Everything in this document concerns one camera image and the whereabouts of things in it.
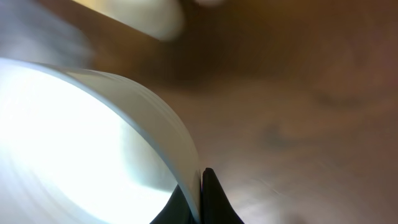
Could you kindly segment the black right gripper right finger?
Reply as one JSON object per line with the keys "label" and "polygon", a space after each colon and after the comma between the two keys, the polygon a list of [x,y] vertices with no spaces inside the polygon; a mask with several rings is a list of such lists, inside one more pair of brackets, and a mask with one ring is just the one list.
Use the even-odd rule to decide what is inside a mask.
{"label": "black right gripper right finger", "polygon": [[204,224],[244,224],[212,168],[206,168],[202,175],[201,206]]}

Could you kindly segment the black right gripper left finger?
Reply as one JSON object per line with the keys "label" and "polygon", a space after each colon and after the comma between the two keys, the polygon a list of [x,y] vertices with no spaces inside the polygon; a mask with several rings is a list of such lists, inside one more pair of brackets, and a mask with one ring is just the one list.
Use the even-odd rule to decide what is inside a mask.
{"label": "black right gripper left finger", "polygon": [[178,185],[166,206],[150,224],[196,224],[186,198]]}

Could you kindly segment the white small bowl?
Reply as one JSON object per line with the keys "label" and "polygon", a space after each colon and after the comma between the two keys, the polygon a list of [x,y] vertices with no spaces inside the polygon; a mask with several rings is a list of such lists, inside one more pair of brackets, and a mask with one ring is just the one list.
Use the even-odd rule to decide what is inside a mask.
{"label": "white small bowl", "polygon": [[1,222],[151,223],[201,174],[175,111],[128,78],[1,60]]}

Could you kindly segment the cream white cup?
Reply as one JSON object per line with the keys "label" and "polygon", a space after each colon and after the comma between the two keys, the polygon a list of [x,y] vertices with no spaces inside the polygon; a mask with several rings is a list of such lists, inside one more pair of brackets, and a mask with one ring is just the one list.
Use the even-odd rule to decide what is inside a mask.
{"label": "cream white cup", "polygon": [[158,40],[172,40],[183,30],[184,16],[177,0],[75,0]]}

